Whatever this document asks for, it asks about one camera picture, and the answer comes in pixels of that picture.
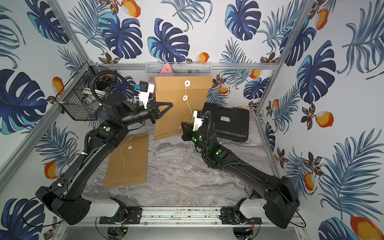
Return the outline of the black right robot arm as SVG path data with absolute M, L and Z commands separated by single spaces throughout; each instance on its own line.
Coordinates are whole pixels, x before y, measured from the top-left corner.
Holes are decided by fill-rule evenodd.
M 221 145 L 214 132 L 210 111 L 205 112 L 199 128 L 182 122 L 183 141 L 190 141 L 200 151 L 209 168 L 224 171 L 237 177 L 257 195 L 256 199 L 241 199 L 234 207 L 237 223 L 253 218 L 267 218 L 275 226 L 286 229 L 298 210 L 300 201 L 292 181 L 264 173 L 241 160 Z

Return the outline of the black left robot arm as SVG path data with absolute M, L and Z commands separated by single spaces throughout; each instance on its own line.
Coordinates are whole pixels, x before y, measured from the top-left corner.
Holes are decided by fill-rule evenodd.
M 105 75 L 121 80 L 132 92 L 135 89 L 124 77 L 115 71 L 104 70 L 90 80 L 93 97 L 105 109 L 108 119 L 96 129 L 89 131 L 84 140 L 84 150 L 75 162 L 50 187 L 40 187 L 36 197 L 45 207 L 69 225 L 75 225 L 86 218 L 100 218 L 109 224 L 121 224 L 129 216 L 127 206 L 117 199 L 86 200 L 82 193 L 86 183 L 103 162 L 130 132 L 130 125 L 151 120 L 155 123 L 172 103 L 149 101 L 140 106 L 129 102 L 121 93 L 110 93 L 101 99 L 96 92 L 96 82 Z

